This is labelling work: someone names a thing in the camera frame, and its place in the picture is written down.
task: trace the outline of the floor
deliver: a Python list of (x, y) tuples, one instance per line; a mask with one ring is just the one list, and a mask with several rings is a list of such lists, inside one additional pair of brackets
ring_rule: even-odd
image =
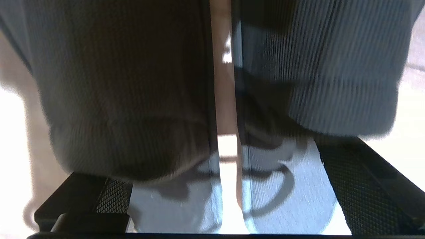
[[(222, 19), (213, 25), (230, 27)], [(229, 62), (227, 35), (214, 39), (224, 46), (223, 61)], [(232, 71), (227, 64), (225, 72)], [(227, 96), (216, 100), (219, 143), (231, 146), (220, 149), (228, 163), (221, 164), (227, 203), (223, 224), (231, 227), (241, 217), (237, 210), (240, 196), (236, 173), (238, 156), (234, 111), (233, 82), (217, 82), (218, 92)], [(425, 10), (414, 29), (408, 62), (399, 86), (397, 117), (392, 131), (384, 137), (363, 139), (396, 169), (425, 191)], [(0, 33), (0, 239), (23, 239), (37, 231), (32, 215), (51, 193), (66, 179), (51, 151), (48, 126), (40, 106), (37, 88), (18, 56)]]

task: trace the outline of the ribbed fabric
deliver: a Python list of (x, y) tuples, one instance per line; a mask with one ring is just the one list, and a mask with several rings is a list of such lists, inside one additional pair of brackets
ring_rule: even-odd
[(264, 117), (289, 116), (339, 136), (385, 133), (421, 6), (415, 0), (243, 1), (244, 91), (272, 112)]
[(216, 149), (208, 1), (0, 6), (19, 12), (2, 9), (2, 28), (29, 62), (63, 168), (161, 181)]

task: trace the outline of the black mesh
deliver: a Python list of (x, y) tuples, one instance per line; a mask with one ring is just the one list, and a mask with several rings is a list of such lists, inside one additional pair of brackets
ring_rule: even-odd
[(349, 149), (317, 148), (353, 235), (409, 235), (418, 228), (389, 198)]
[(96, 207), (96, 213), (127, 213), (132, 184), (108, 179)]

